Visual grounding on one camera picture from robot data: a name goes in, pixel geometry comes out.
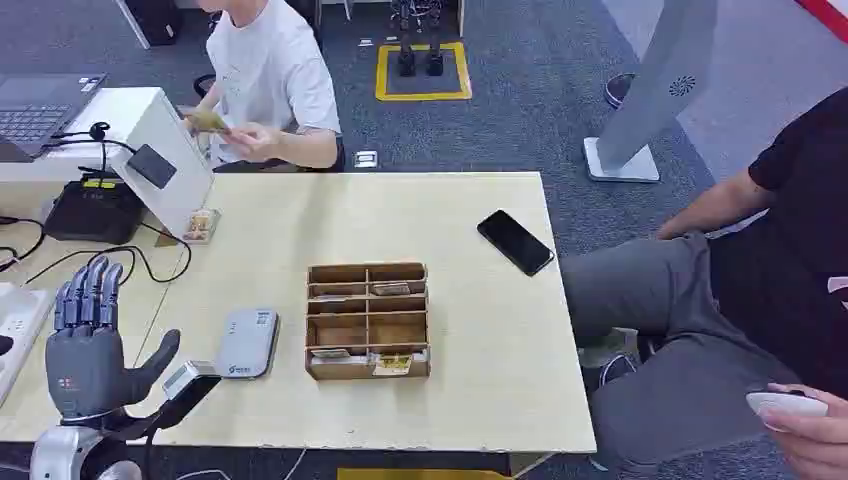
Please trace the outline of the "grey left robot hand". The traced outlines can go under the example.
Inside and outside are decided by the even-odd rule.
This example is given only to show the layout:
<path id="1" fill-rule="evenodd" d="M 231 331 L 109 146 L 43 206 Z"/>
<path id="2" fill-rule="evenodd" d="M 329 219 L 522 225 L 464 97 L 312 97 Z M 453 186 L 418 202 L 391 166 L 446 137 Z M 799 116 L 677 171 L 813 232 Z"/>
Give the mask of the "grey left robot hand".
<path id="1" fill-rule="evenodd" d="M 57 291 L 45 366 L 50 396 L 64 420 L 141 402 L 178 351 L 180 332 L 172 329 L 142 366 L 125 366 L 118 306 L 122 275 L 122 264 L 99 256 Z"/>

